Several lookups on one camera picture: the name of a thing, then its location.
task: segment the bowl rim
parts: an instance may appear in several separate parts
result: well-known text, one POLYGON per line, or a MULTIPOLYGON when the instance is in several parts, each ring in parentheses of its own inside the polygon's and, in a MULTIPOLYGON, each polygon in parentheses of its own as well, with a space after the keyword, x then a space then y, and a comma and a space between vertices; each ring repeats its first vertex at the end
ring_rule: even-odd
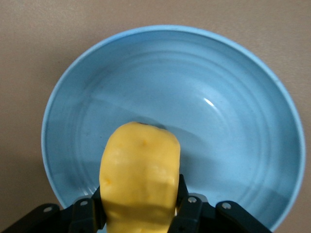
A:
MULTIPOLYGON (((304 172, 305 172, 305 164, 306 164, 305 137, 304 137, 302 122, 301 122, 299 113, 297 111, 297 108, 295 106, 295 103, 294 103, 291 95, 289 94, 289 92, 287 91, 287 89, 285 88, 283 83, 281 82, 281 80, 276 76, 276 74, 261 59, 259 59, 251 51, 247 50, 245 47, 241 46, 240 44, 238 44, 238 43, 236 43, 236 42, 234 42, 234 41, 232 41, 232 40, 230 40, 230 39, 228 39, 222 35, 219 35, 219 34, 204 30, 204 29, 191 27, 191 26, 169 25, 169 24, 168 25, 151 25, 151 26, 144 26, 144 27, 129 29, 129 30, 126 30, 124 32, 117 33, 113 36, 110 36, 110 37, 98 42, 97 44, 95 44, 92 47, 90 47, 89 49, 87 49, 78 58, 76 58, 75 61, 73 63, 71 63, 71 65, 61 75, 60 79, 58 80, 54 89, 52 90, 52 93, 51 93, 49 100, 47 102, 45 112, 43 115, 42 129, 41 129, 41 151, 42 151, 43 164, 44 164, 44 168, 45 168, 49 183, 50 183, 52 190, 54 191, 56 197, 58 198, 61 195, 58 193, 56 186, 52 180, 51 171, 49 169, 49 164, 47 161, 47 153, 46 153, 45 142, 46 142, 46 132, 47 132, 47 125, 48 125, 48 121, 49 121, 50 110, 51 110, 53 101, 55 99, 55 96, 57 95, 57 92, 59 91, 60 87, 62 86, 65 78, 74 69, 75 66, 79 65, 79 63, 83 62, 83 60, 85 58, 87 58, 93 52, 95 52, 96 50, 100 49, 101 47, 103 47, 105 45, 107 45, 111 42, 117 41, 121 38, 131 36, 131 35, 140 34, 140 33, 148 33, 148 32, 159 32, 159 31, 173 31, 173 32, 183 32, 183 33, 196 34, 196 35, 200 35, 203 37, 207 37, 207 38, 216 40, 216 41, 221 42, 227 46, 230 46, 231 48, 233 48, 233 49, 237 50, 238 52, 242 53, 243 55, 245 55, 248 59, 250 59, 255 64, 257 64, 265 73, 267 73, 267 75, 271 78, 271 80, 278 87, 281 94, 285 98, 285 100, 289 106, 289 109, 290 109, 290 111, 294 117, 295 126, 296 126, 296 129, 298 132, 298 141, 300 143, 300 147, 299 147, 299 149, 300 149, 300 154, 299 154, 300 164, 299 164, 299 173, 297 176, 297 180, 295 183, 293 194, 292 194, 284 212, 280 215, 278 220, 271 227, 271 230, 274 231, 284 221, 284 219, 286 218, 286 216, 290 212, 291 208, 293 207, 293 205, 294 205, 294 203, 298 197, 299 191, 301 189, 302 182, 303 182, 303 176, 304 176, 304 172)), ((61 200, 61 198, 58 198, 58 200, 62 206, 66 206, 64 204, 64 202, 61 200)))

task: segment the light blue bowl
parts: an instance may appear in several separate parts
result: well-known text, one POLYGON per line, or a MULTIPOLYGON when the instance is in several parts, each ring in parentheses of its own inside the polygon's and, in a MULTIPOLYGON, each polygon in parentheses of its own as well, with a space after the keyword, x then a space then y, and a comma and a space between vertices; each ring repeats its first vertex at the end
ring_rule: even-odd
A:
POLYGON ((220 35, 143 27, 72 63, 42 126, 44 166, 64 207, 95 191, 107 140, 129 121, 176 135, 189 191, 212 205, 236 201, 275 230, 298 195, 305 142, 294 103, 259 58, 220 35))

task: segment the screw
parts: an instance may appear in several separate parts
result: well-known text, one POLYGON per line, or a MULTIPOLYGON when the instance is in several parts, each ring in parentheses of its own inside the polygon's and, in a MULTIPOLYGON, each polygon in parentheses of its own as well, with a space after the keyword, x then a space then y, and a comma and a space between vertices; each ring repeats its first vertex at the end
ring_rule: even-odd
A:
POLYGON ((225 210, 230 210, 231 209, 231 205, 228 203, 228 202, 224 202, 222 204, 222 207, 225 209, 225 210))
POLYGON ((189 201, 190 203, 196 203, 196 198, 195 198, 195 197, 189 197, 189 198, 188 198, 188 201, 189 201))
POLYGON ((87 205, 87 200, 82 201, 82 202, 80 203, 80 205, 81 205, 81 206, 87 205))
POLYGON ((49 206, 49 207, 45 208, 45 209, 43 210, 43 212, 46 213, 46 212, 49 212, 49 211, 51 211, 51 210, 52 210, 52 207, 49 206))

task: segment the table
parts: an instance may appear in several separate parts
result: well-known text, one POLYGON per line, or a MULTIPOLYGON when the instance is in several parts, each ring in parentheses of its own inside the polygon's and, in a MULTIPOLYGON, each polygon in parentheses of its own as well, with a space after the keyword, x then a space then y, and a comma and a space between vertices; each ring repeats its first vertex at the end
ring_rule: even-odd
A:
POLYGON ((0 231, 58 203, 42 162, 50 93, 86 49, 146 25, 181 24, 230 38, 261 58, 291 94, 307 144, 305 179, 277 233, 311 228, 311 1, 5 0, 0 5, 0 231))

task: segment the yellow object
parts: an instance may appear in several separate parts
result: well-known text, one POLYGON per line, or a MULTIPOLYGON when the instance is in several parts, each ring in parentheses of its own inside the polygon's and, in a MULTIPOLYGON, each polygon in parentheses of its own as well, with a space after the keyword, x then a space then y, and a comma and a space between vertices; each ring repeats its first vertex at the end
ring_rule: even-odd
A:
POLYGON ((130 122, 111 135, 99 177, 108 233, 167 233, 179 158, 179 142, 167 130, 130 122))

